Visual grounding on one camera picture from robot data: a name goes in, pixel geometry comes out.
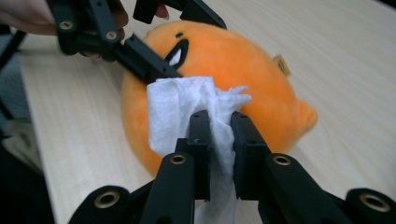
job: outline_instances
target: stuffed animal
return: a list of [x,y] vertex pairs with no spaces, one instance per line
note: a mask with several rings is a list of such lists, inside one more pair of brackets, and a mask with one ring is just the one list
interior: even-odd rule
[[[144,42],[183,77],[211,76],[221,90],[247,86],[248,115],[272,152],[287,153],[316,123],[316,110],[298,100],[289,81],[259,46],[231,31],[192,21],[174,21],[148,32]],[[122,123],[139,160],[155,175],[161,158],[149,148],[146,84],[125,73]]]

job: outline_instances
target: white towel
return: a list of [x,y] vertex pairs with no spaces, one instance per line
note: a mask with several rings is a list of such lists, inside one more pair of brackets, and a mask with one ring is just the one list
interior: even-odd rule
[[241,86],[221,91],[212,77],[158,79],[148,85],[149,144],[159,155],[175,151],[186,138],[190,115],[207,110],[215,150],[212,153],[211,201],[195,211],[195,223],[234,223],[237,210],[233,185],[233,130],[230,118],[250,96]]

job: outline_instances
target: human hand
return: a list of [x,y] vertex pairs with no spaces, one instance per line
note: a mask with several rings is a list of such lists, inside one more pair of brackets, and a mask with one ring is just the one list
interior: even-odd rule
[[[128,23],[128,15],[120,0],[108,0],[114,21],[124,37],[122,27]],[[167,18],[165,5],[159,4],[156,15]],[[36,35],[56,35],[54,19],[46,0],[0,0],[0,23]]]

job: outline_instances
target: wooden table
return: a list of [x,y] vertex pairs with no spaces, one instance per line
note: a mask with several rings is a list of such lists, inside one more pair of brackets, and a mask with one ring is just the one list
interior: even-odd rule
[[[123,2],[127,35],[164,22],[134,21],[134,1]],[[282,54],[297,95],[318,110],[291,152],[309,174],[341,198],[370,188],[396,200],[396,11],[371,0],[206,2],[230,30]],[[57,223],[94,189],[150,181],[121,128],[121,66],[63,56],[55,37],[37,35],[21,64]],[[238,223],[259,223],[256,204],[241,204]]]

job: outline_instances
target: toy label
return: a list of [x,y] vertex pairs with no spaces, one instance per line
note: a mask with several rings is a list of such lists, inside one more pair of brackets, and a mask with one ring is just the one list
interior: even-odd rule
[[277,55],[274,59],[273,62],[276,64],[276,66],[280,69],[280,71],[283,73],[283,75],[288,76],[290,75],[290,70],[288,68],[288,65],[286,64],[285,59],[282,57],[282,55]]

